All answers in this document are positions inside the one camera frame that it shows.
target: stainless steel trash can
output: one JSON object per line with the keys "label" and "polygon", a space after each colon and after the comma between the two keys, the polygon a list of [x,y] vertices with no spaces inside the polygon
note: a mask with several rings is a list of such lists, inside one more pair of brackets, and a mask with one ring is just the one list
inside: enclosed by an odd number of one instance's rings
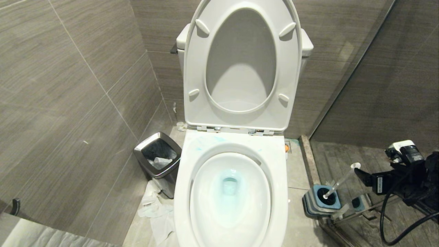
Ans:
{"label": "stainless steel trash can", "polygon": [[134,155],[162,192],[173,199],[181,156],[180,146],[165,133],[158,132],[137,145]]}

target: white toilet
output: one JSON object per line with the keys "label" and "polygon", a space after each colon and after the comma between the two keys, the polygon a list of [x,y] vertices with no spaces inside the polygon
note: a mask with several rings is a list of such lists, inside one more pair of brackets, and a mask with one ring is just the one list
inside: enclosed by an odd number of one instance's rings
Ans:
{"label": "white toilet", "polygon": [[313,49],[293,3],[202,0],[177,47],[190,127],[174,195],[180,247],[280,247],[282,132]]}

